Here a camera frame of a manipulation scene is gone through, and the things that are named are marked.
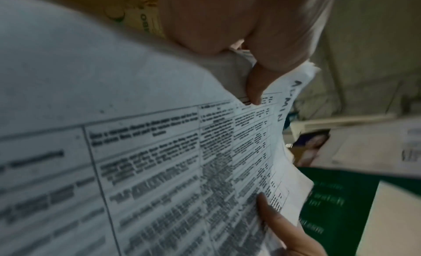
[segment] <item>green booklet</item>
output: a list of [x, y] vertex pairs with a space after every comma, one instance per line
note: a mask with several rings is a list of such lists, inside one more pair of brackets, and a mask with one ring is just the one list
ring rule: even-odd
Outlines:
[[380, 181], [421, 195], [421, 180], [299, 168], [314, 181], [300, 214], [305, 232], [319, 241], [329, 256], [354, 256]]

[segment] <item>concrete floor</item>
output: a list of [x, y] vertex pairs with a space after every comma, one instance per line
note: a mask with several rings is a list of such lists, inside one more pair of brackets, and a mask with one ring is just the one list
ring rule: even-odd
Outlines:
[[421, 89], [420, 1], [336, 0], [312, 57], [322, 71], [295, 102], [300, 116], [404, 113]]

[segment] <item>hand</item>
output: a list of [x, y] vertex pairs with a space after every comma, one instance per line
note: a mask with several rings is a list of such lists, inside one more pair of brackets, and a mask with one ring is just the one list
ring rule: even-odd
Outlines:
[[257, 197], [257, 206], [261, 219], [273, 233], [286, 245], [287, 256], [327, 256], [319, 242], [308, 236], [302, 228], [291, 224], [285, 217], [273, 209], [263, 193]]
[[316, 49], [333, 0], [159, 0], [165, 35], [215, 54], [240, 39], [257, 59], [246, 84], [250, 101]]

